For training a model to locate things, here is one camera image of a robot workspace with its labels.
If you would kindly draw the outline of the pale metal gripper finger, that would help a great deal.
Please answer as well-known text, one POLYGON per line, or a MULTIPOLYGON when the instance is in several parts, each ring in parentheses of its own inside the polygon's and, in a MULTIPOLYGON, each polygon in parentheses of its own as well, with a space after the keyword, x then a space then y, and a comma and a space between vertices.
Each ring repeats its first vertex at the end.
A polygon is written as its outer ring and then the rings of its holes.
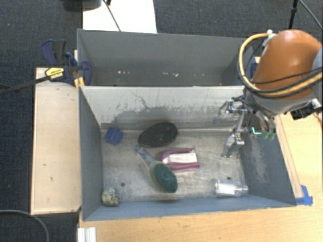
POLYGON ((232 133, 224 144, 224 150, 221 156, 224 158, 230 158, 233 153, 237 152, 244 145, 245 141, 242 138, 242 134, 240 132, 232 133))
POLYGON ((249 113, 241 101, 228 99, 218 108, 217 114, 213 118, 214 124, 237 124, 249 113))

